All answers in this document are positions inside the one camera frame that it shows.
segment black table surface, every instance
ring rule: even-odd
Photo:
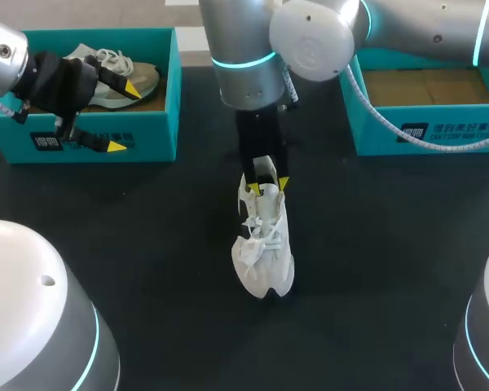
[[[233,269],[240,163],[211,69],[184,71],[173,164],[0,155],[0,219],[62,254],[117,340],[121,390],[457,390],[452,342],[489,254],[489,154],[356,157],[338,82],[295,82],[283,300],[251,297]]]

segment white sneaker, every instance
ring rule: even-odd
[[[279,190],[270,157],[255,159],[254,164],[258,177],[266,176],[271,183],[261,184],[262,195],[257,196],[246,185],[245,176],[241,179],[240,216],[246,220],[243,236],[232,247],[232,260],[241,283],[252,295],[262,299],[272,288],[282,297],[292,287],[295,272],[284,192]]]
[[[65,57],[65,59],[80,59],[83,61],[88,55],[93,55],[101,61],[103,67],[128,77],[134,88],[139,92],[141,98],[151,94],[157,87],[160,75],[152,64],[134,63],[129,57],[125,57],[120,51],[118,53],[107,49],[98,51],[81,43],[76,50]],[[106,84],[98,83],[95,97],[90,101],[90,106],[101,106],[104,108],[117,109],[134,104],[134,100],[111,90]]]

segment shoelace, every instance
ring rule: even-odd
[[[134,63],[129,57],[125,57],[121,51],[117,53],[108,49],[99,49],[96,53],[96,57],[101,61],[102,67],[107,63],[115,64],[112,71],[122,76],[129,76],[134,72]]]
[[[281,220],[282,217],[279,217],[264,222],[261,218],[253,216],[246,219],[245,225],[248,226],[250,238],[241,246],[239,256],[239,261],[248,267],[246,274],[253,270],[253,266],[265,251],[282,249],[282,240],[277,231]],[[268,232],[266,236],[262,236],[263,230]],[[254,278],[257,278],[255,271],[253,273]]]

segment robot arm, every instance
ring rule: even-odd
[[[0,111],[6,116],[23,124],[32,104],[56,115],[58,138],[97,152],[124,150],[120,144],[75,126],[77,115],[88,106],[99,81],[128,98],[141,98],[126,77],[103,68],[96,58],[88,56],[81,61],[48,52],[30,53],[27,37],[0,23],[0,97],[13,92],[23,102],[19,112],[0,103]]]
[[[489,67],[489,0],[292,0],[270,32],[273,50],[313,81],[335,77],[362,47]]]
[[[282,155],[288,177],[279,123],[272,120],[286,87],[293,92],[287,66],[311,81],[346,70],[354,87],[348,64],[362,47],[489,67],[489,0],[200,0],[200,8],[222,101],[237,111],[241,160],[252,188],[257,185],[250,163],[254,157]],[[454,147],[416,140],[356,91],[367,110],[411,143],[442,152],[489,145],[489,139]],[[265,111],[270,123],[262,120]]]

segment teal shoe box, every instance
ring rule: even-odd
[[[370,99],[371,104],[388,121],[406,133],[426,142],[442,145],[476,143],[489,137],[489,69],[465,68],[464,65],[456,63],[430,61],[379,49],[360,51],[353,58],[350,66],[359,87]],[[367,83],[368,76],[372,76],[377,71],[388,71],[388,75],[394,71],[394,75],[406,75],[408,78],[422,77],[424,78],[421,81],[423,86],[413,85],[412,82],[410,86],[393,86],[393,91],[398,92],[389,101],[397,103],[377,105],[375,100],[380,99],[373,99],[375,96],[370,96],[375,89],[371,89],[371,92],[368,93],[370,88]],[[419,73],[413,75],[413,72],[422,72],[422,75]],[[457,80],[461,78],[462,74],[474,80]],[[358,155],[442,153],[423,149],[397,137],[365,109],[355,95],[346,75],[340,76],[340,82]],[[384,80],[379,80],[378,83],[379,86],[390,86],[390,90],[391,84],[395,82],[386,83]],[[437,93],[435,89],[445,89],[450,99],[455,100],[456,103],[465,103],[461,101],[464,100],[464,94],[468,94],[469,90],[472,91],[472,94],[475,94],[474,90],[478,90],[476,93],[478,97],[476,99],[470,96],[468,100],[470,104],[442,104],[442,94],[445,94],[446,91],[440,90]],[[416,101],[425,101],[425,104],[403,105],[406,102]],[[489,147],[479,152],[489,152]]]
[[[31,114],[24,125],[0,113],[0,150],[10,164],[23,163],[115,163],[172,161],[176,157],[182,69],[174,29],[90,29],[39,30],[25,32],[33,52],[52,51],[69,55],[80,44],[109,49],[130,57],[134,62],[157,66],[160,89],[166,89],[164,110],[127,112],[88,112],[77,118],[83,130],[127,146],[127,150],[98,153],[76,143],[63,143],[60,150],[39,151],[35,139],[52,144],[55,116]],[[12,94],[0,102],[14,110],[20,101]]]

